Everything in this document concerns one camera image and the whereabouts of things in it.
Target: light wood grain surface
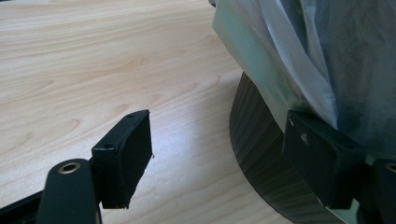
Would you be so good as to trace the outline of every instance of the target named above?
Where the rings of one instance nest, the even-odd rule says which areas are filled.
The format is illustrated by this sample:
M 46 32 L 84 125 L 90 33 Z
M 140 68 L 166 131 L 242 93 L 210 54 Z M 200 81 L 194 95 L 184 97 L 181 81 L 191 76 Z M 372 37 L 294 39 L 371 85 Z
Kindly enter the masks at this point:
M 105 223 L 289 223 L 249 185 L 229 115 L 241 69 L 206 0 L 0 3 L 0 207 L 149 109 L 155 158 Z

